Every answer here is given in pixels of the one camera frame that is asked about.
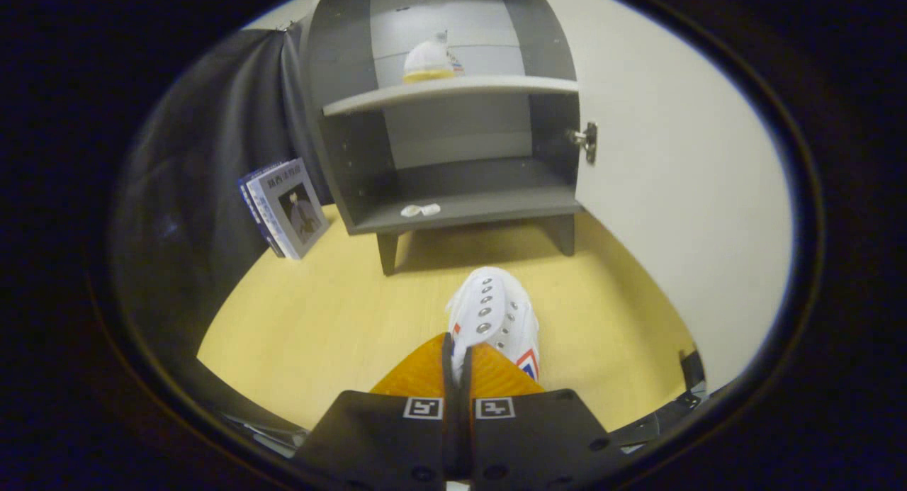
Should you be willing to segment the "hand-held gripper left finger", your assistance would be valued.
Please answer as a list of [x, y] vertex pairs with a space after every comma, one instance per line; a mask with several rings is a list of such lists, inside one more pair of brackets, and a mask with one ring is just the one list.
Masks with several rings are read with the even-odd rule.
[[346, 390], [295, 452], [330, 490], [444, 490], [456, 439], [451, 336], [406, 356], [377, 393]]

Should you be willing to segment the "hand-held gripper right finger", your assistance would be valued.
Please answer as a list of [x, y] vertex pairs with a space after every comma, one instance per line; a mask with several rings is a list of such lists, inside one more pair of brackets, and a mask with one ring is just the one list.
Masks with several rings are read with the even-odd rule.
[[470, 349], [473, 490], [608, 487], [624, 453], [574, 390], [540, 391], [501, 352]]

